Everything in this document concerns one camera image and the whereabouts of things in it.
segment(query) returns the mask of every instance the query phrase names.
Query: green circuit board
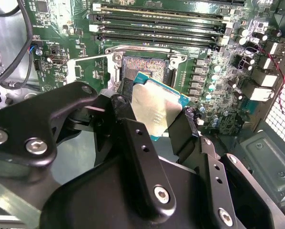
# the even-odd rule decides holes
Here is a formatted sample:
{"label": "green circuit board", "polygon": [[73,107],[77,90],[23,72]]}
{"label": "green circuit board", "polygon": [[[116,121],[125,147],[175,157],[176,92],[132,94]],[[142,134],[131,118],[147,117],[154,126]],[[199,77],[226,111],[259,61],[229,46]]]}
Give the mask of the green circuit board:
{"label": "green circuit board", "polygon": [[[272,0],[24,3],[33,25],[34,66],[43,91],[76,80],[100,92],[140,71],[190,97],[191,108],[203,104],[204,132],[218,129],[233,135],[241,129],[239,115],[249,101],[238,100],[227,83],[231,80],[241,88],[250,77],[249,70],[234,64],[245,49],[237,40],[239,30],[268,33]],[[248,36],[248,41],[258,43],[256,39]],[[210,83],[215,89],[209,89]],[[220,120],[215,125],[214,115]]]}

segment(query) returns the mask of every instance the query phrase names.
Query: red cable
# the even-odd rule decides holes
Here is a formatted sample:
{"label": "red cable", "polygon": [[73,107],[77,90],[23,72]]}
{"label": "red cable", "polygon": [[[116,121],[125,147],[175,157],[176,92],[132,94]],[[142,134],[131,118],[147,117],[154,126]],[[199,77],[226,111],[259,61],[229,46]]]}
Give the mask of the red cable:
{"label": "red cable", "polygon": [[284,109],[283,109],[282,100],[281,100],[282,89],[284,88],[284,85],[285,85],[285,75],[282,73],[282,71],[281,71],[279,65],[276,63],[276,61],[274,61],[274,59],[273,59],[273,57],[271,56],[271,54],[267,53],[267,52],[266,52],[264,49],[262,49],[262,48],[260,48],[260,50],[261,50],[261,52],[267,54],[267,56],[268,56],[268,57],[271,59],[271,61],[274,63],[275,68],[280,72],[281,76],[283,77],[283,80],[284,80],[284,81],[283,81],[283,84],[282,84],[282,86],[281,86],[281,88],[280,88],[280,90],[279,90],[279,92],[278,92],[278,93],[279,93],[279,95],[278,95],[278,102],[279,102],[279,106],[280,106],[280,110],[281,110],[282,114],[285,115],[285,111],[284,111]]}

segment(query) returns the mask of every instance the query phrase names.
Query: black cable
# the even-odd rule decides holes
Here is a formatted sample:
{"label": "black cable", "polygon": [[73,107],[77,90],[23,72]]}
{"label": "black cable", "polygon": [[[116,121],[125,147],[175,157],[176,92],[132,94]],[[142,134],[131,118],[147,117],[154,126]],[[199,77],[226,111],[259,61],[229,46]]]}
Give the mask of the black cable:
{"label": "black cable", "polygon": [[8,13],[0,13],[0,18],[12,16],[12,15],[16,14],[19,11],[20,11],[20,7],[17,6],[16,8],[14,8],[13,10],[11,10]]}
{"label": "black cable", "polygon": [[40,87],[35,86],[35,85],[31,85],[31,84],[26,84],[23,86],[23,88],[27,88],[27,89],[35,91],[35,92],[42,92]]}
{"label": "black cable", "polygon": [[0,85],[3,88],[9,89],[9,90],[18,90],[18,89],[22,88],[24,85],[26,85],[26,83],[27,83],[27,81],[29,79],[29,76],[30,76],[30,73],[31,73],[31,67],[32,67],[32,54],[29,55],[29,64],[28,64],[27,75],[26,75],[26,78],[24,79],[23,82],[15,83],[14,87],[9,86],[7,82],[2,82]]}
{"label": "black cable", "polygon": [[23,59],[23,56],[25,55],[25,53],[27,52],[28,48],[31,45],[31,41],[32,41],[32,25],[31,25],[31,21],[29,19],[28,13],[22,3],[21,0],[17,0],[18,4],[19,4],[19,8],[22,11],[23,14],[23,18],[26,24],[26,32],[27,32],[27,40],[24,44],[24,46],[22,47],[22,49],[20,50],[19,54],[16,56],[16,58],[14,59],[14,61],[8,66],[8,68],[0,75],[0,84],[6,80],[13,72],[14,70],[18,67],[19,63],[21,62],[21,60]]}

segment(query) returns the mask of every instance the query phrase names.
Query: blue component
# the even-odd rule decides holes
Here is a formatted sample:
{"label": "blue component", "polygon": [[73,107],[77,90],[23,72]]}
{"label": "blue component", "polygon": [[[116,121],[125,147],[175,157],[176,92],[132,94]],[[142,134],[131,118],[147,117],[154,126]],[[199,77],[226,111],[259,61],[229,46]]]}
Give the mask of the blue component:
{"label": "blue component", "polygon": [[254,101],[254,100],[249,100],[249,99],[245,99],[242,102],[242,106],[241,109],[244,111],[248,111],[249,114],[254,114],[257,106],[259,105],[258,101]]}
{"label": "blue component", "polygon": [[[147,82],[147,80],[151,80],[154,83],[158,84],[159,86],[161,86],[161,87],[173,92],[174,94],[178,95],[180,97],[178,103],[181,104],[183,108],[190,102],[190,98],[187,97],[186,95],[179,93],[178,91],[174,90],[173,88],[171,88],[171,87],[169,87],[169,86],[167,86],[161,82],[158,82],[152,78],[149,78],[147,75],[145,75],[143,73],[137,74],[137,76],[134,80],[134,84],[136,84],[136,83],[145,84]],[[153,141],[157,141],[160,137],[155,137],[153,135],[150,135],[150,138]]]}

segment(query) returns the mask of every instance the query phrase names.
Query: motherboard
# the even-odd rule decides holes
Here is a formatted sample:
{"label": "motherboard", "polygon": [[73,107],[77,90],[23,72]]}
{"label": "motherboard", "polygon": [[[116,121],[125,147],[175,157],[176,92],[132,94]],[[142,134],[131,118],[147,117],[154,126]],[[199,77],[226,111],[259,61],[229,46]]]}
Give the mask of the motherboard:
{"label": "motherboard", "polygon": [[138,72],[190,98],[202,133],[235,135],[271,99],[285,52],[273,0],[24,0],[43,91],[116,90]]}

